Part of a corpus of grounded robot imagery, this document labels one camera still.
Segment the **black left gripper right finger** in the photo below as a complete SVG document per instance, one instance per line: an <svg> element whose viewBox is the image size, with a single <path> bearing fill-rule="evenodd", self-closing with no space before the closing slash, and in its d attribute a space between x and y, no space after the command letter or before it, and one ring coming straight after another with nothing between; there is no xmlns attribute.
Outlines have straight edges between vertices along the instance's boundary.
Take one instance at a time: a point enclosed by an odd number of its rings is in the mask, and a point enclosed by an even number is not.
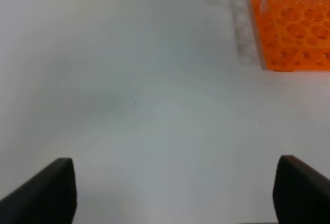
<svg viewBox="0 0 330 224"><path fill-rule="evenodd" d="M329 179L295 156L281 156L273 204L279 223L329 223Z"/></svg>

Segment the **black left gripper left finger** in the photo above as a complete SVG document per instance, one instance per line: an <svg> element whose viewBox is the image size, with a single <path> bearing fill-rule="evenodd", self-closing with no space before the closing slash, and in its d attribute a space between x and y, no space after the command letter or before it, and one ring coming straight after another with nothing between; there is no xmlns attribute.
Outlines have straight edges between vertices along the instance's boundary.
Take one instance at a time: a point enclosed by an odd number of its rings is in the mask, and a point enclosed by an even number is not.
<svg viewBox="0 0 330 224"><path fill-rule="evenodd" d="M72 223L76 208L73 160L58 158L1 199L1 223Z"/></svg>

